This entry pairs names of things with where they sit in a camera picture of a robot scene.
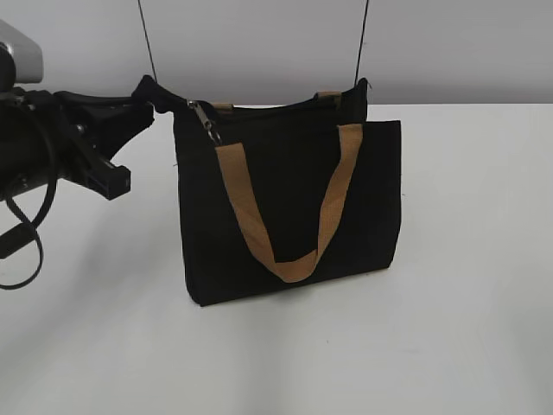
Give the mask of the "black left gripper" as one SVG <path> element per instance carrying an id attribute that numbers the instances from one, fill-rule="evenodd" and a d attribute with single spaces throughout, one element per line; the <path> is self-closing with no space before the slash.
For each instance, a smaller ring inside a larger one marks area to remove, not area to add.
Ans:
<path id="1" fill-rule="evenodd" d="M 130 170 L 112 158 L 154 121 L 132 97 L 61 91 L 1 93 L 1 199 L 64 179 L 111 201 L 130 191 Z"/>

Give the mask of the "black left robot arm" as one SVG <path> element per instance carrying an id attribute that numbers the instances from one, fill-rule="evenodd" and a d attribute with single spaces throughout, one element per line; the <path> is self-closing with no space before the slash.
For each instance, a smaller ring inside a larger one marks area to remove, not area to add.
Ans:
<path id="1" fill-rule="evenodd" d="M 15 179 L 18 195 L 46 184 L 49 167 L 107 200 L 130 191 L 130 170 L 111 162 L 134 136 L 123 126 L 129 99 L 21 88 L 1 97 L 2 198 Z"/>

